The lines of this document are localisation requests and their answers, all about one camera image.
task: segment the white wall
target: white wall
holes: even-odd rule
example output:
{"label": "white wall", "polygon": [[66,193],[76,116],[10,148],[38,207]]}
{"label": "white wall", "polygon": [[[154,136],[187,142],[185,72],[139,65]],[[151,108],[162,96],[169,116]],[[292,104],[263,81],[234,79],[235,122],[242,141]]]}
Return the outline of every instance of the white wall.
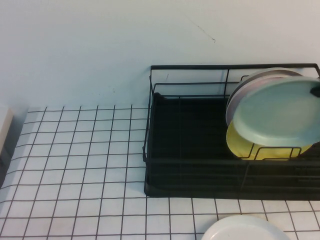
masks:
{"label": "white wall", "polygon": [[0,103],[145,102],[150,65],[320,63],[319,0],[1,0]]}

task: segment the yellow plate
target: yellow plate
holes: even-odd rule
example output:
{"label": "yellow plate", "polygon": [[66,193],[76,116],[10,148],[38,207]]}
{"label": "yellow plate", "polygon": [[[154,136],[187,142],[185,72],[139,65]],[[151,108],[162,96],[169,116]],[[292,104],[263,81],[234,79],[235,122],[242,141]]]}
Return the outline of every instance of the yellow plate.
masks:
{"label": "yellow plate", "polygon": [[[289,159],[290,153],[292,151],[292,148],[262,148],[262,145],[254,144],[252,152],[250,154],[253,143],[239,135],[232,121],[226,132],[226,143],[234,155],[244,160],[254,160],[259,148],[260,150],[258,151],[256,160],[285,160],[283,158]],[[311,146],[312,145],[301,147],[300,154],[308,150]],[[299,151],[299,148],[294,148],[291,157],[297,157],[299,155]]]}

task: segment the black dish rack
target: black dish rack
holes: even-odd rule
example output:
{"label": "black dish rack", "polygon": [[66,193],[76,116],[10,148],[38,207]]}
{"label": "black dish rack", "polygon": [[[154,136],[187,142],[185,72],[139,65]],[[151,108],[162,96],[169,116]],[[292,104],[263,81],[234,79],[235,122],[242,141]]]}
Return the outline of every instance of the black dish rack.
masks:
{"label": "black dish rack", "polygon": [[[290,155],[283,160],[240,159],[226,143],[227,100],[244,77],[230,80],[233,71],[242,73],[276,67],[314,69],[317,77],[320,76],[319,67],[313,63],[151,66],[149,121],[143,146],[145,194],[151,197],[320,200],[318,143],[298,157]],[[168,74],[162,82],[153,83],[156,70],[221,71],[225,76],[221,81],[168,82]],[[169,94],[157,92],[164,87]],[[180,91],[186,87],[192,90],[201,87],[198,92],[204,94]],[[218,89],[217,94],[205,94],[212,87]],[[291,149],[291,153],[294,150],[294,147],[286,148]]]}

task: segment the white plate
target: white plate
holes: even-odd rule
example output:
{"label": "white plate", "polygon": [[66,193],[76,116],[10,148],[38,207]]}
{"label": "white plate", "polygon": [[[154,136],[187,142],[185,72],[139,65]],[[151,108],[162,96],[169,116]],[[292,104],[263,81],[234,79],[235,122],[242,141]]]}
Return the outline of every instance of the white plate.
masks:
{"label": "white plate", "polygon": [[253,216],[236,215],[217,221],[202,240],[290,240],[280,229]]}
{"label": "white plate", "polygon": [[235,110],[235,130],[244,139],[267,147],[320,142],[320,98],[310,93],[318,86],[317,78],[292,76],[251,91]]}

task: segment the countertop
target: countertop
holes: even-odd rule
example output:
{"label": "countertop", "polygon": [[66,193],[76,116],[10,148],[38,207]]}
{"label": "countertop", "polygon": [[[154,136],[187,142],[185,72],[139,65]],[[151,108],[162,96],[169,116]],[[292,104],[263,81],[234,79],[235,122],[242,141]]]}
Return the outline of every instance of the countertop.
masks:
{"label": "countertop", "polygon": [[200,240],[251,215],[291,240],[320,239],[320,201],[144,194],[146,106],[30,108],[0,190],[0,239]]}

